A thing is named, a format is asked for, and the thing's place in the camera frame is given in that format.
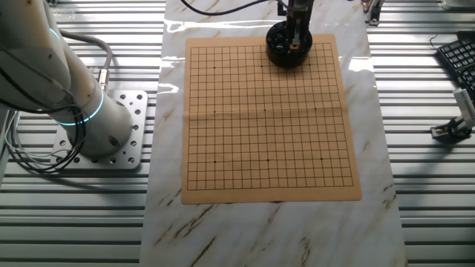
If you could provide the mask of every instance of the grid line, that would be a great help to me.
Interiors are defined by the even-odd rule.
[[[187,189],[353,186],[331,44],[291,70],[265,49],[191,49]]]

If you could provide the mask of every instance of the cable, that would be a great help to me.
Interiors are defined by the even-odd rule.
[[[284,1],[282,0],[277,0],[279,4],[281,4],[283,7],[285,7],[287,10],[290,11],[300,11],[300,10],[305,10],[305,8],[309,7],[311,4],[313,4],[313,1],[309,1],[309,4],[304,6],[304,7],[290,7],[289,5],[285,4]]]
[[[77,154],[81,150],[82,144],[87,134],[85,124],[78,123],[84,119],[82,117],[82,114],[79,113],[79,118],[78,116],[74,116],[74,119],[76,121],[76,127],[75,127],[76,134],[73,141],[73,148],[71,148],[71,150],[67,152],[65,158],[58,160],[56,164],[52,164],[52,166],[49,166],[47,168],[39,168],[38,166],[33,166],[30,163],[30,162],[34,162],[31,158],[29,158],[28,156],[22,155],[21,153],[12,149],[8,145],[7,149],[10,152],[10,155],[12,156],[13,160],[16,163],[18,163],[20,166],[22,166],[24,169],[26,169],[27,171],[32,171],[32,172],[36,172],[38,174],[44,174],[44,175],[53,174],[66,168],[66,166],[68,166],[76,158]],[[15,138],[15,131],[9,131],[9,133],[7,134],[8,134],[8,137],[10,138],[12,147],[19,147],[19,144],[17,143],[17,140]]]
[[[438,34],[436,34],[434,37],[432,37],[432,38],[429,39],[430,45],[432,45],[432,48],[433,48],[433,49],[437,49],[437,48],[434,47],[433,44],[432,44],[432,40],[434,40],[435,38],[437,38],[437,36],[438,36]]]
[[[82,42],[93,43],[93,44],[96,44],[98,47],[102,48],[103,50],[105,50],[105,52],[107,53],[107,56],[105,58],[104,68],[106,70],[109,70],[109,67],[111,66],[111,62],[112,62],[112,49],[108,43],[92,36],[85,36],[82,34],[70,33],[65,30],[59,30],[59,32],[65,38],[74,39],[74,40],[78,40]]]
[[[34,73],[40,75],[43,79],[46,79],[47,81],[49,82],[53,82],[53,80],[46,76],[45,74],[43,74],[41,71],[35,69],[34,67],[32,67],[31,65],[29,65],[28,63],[24,62],[23,60],[19,59],[17,56],[15,56],[13,53],[11,53],[6,47],[4,47],[3,45],[0,44],[0,50],[4,51],[8,56],[10,56],[12,59],[15,59],[18,63],[20,63],[21,65],[25,66],[28,70],[31,70],[33,71]]]
[[[231,10],[227,10],[227,11],[223,11],[223,12],[215,12],[215,13],[209,13],[209,12],[205,12],[205,11],[201,11],[201,10],[198,10],[194,7],[192,7],[186,0],[180,0],[187,8],[193,10],[194,12],[200,14],[200,15],[204,15],[204,16],[222,16],[222,15],[227,15],[227,14],[230,14],[230,13],[234,13],[236,11],[239,11],[239,10],[243,10],[244,8],[247,8],[247,7],[251,7],[255,4],[260,4],[260,3],[263,3],[265,1],[272,1],[272,0],[257,0],[257,1],[254,1],[254,2],[251,2],[251,3],[248,3],[248,4],[245,4],[243,6],[240,6],[240,7],[236,7],[235,9],[231,9]]]

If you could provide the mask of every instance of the metal bracket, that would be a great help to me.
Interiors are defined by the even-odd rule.
[[[148,95],[142,90],[111,90],[109,96],[124,104],[133,114],[131,136],[115,154],[97,159],[89,159],[79,154],[65,170],[131,170],[140,166]],[[53,152],[64,149],[71,149],[71,144],[66,131],[62,127],[58,127]],[[62,151],[56,155],[64,157],[66,153],[66,151]]]
[[[474,0],[442,0],[442,7],[449,11],[473,11],[475,10]]]
[[[433,139],[450,144],[470,138],[471,132],[472,128],[465,127],[463,116],[451,119],[447,124],[430,128]]]
[[[361,0],[365,21],[369,26],[379,25],[379,16],[385,0]]]

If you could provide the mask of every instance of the slotted metal surface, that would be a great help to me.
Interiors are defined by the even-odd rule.
[[[135,267],[165,0],[67,0],[59,7],[61,28],[111,44],[110,89],[148,93],[142,167],[42,179],[8,163],[0,190],[0,266]],[[381,24],[367,30],[411,267],[475,266],[475,139],[445,147],[428,130],[459,115],[456,86],[432,57],[429,39],[438,34],[433,44],[443,45],[458,30],[474,28],[473,13],[449,13],[439,1],[387,0]],[[70,45],[87,66],[103,64],[99,48]],[[56,124],[23,114],[19,131],[32,151],[47,153]]]

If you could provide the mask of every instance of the black cable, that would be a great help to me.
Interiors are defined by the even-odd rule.
[[[438,34],[436,34],[434,37],[432,37],[432,38],[429,39],[430,45],[432,45],[432,48],[433,48],[433,49],[437,49],[437,48],[434,47],[433,44],[432,44],[432,40],[434,40],[435,38],[437,38],[437,36],[438,36]]]
[[[12,156],[13,160],[17,164],[22,166],[24,169],[26,169],[27,171],[36,172],[38,174],[53,174],[53,173],[56,173],[58,171],[62,171],[64,168],[66,168],[66,166],[68,166],[78,155],[78,153],[81,150],[82,145],[83,145],[82,139],[86,135],[85,123],[79,123],[84,119],[82,117],[81,110],[79,108],[77,108],[77,110],[75,110],[74,113],[76,113],[76,112],[79,112],[79,114],[74,114],[74,119],[75,119],[75,122],[76,122],[76,128],[75,128],[76,133],[75,133],[74,142],[72,144],[72,147],[74,149],[69,150],[68,153],[66,154],[65,158],[59,160],[55,165],[52,165],[50,167],[37,168],[37,167],[31,165],[28,162],[27,157],[23,157],[22,154],[19,153],[17,150],[14,150],[14,149],[10,148],[10,146],[7,146],[7,149],[9,151],[10,155]],[[17,146],[15,138],[14,138],[14,132],[13,131],[10,131],[10,142],[12,143],[13,147]],[[81,143],[79,144],[79,146],[77,148],[75,148],[77,142],[81,142]]]
[[[29,93],[27,93],[27,91],[23,90],[23,88],[19,84],[17,84],[12,79],[12,77],[10,75],[8,75],[7,72],[5,72],[5,70],[1,66],[0,66],[0,75],[2,75],[7,80],[7,82],[9,82],[18,92],[20,92],[28,100],[30,100],[31,102],[33,102],[37,105],[42,106],[43,108],[47,107],[47,105],[45,103],[42,103],[42,102],[38,101],[37,99],[32,97]]]
[[[204,15],[204,16],[222,16],[222,15],[227,15],[227,14],[234,13],[234,12],[236,12],[236,11],[239,11],[239,10],[243,10],[244,8],[251,7],[251,6],[255,5],[255,4],[263,3],[263,2],[265,2],[265,1],[269,1],[269,0],[257,0],[257,1],[254,1],[254,2],[251,2],[251,3],[248,3],[248,4],[245,4],[245,5],[243,5],[243,6],[236,7],[235,9],[231,9],[231,10],[227,10],[227,11],[223,11],[223,12],[209,13],[209,12],[205,12],[205,11],[198,10],[198,9],[192,7],[190,4],[188,4],[187,1],[181,0],[181,2],[182,2],[187,8],[193,10],[194,12],[196,12],[196,13],[198,13],[198,14]]]
[[[105,64],[103,68],[106,70],[109,70],[109,67],[111,66],[111,62],[112,62],[112,49],[108,43],[92,36],[85,36],[82,34],[70,33],[65,30],[59,30],[59,32],[65,38],[74,39],[74,40],[78,40],[82,42],[93,43],[93,44],[96,44],[98,47],[102,48],[103,50],[105,50],[105,52],[107,53],[107,56],[105,58]]]

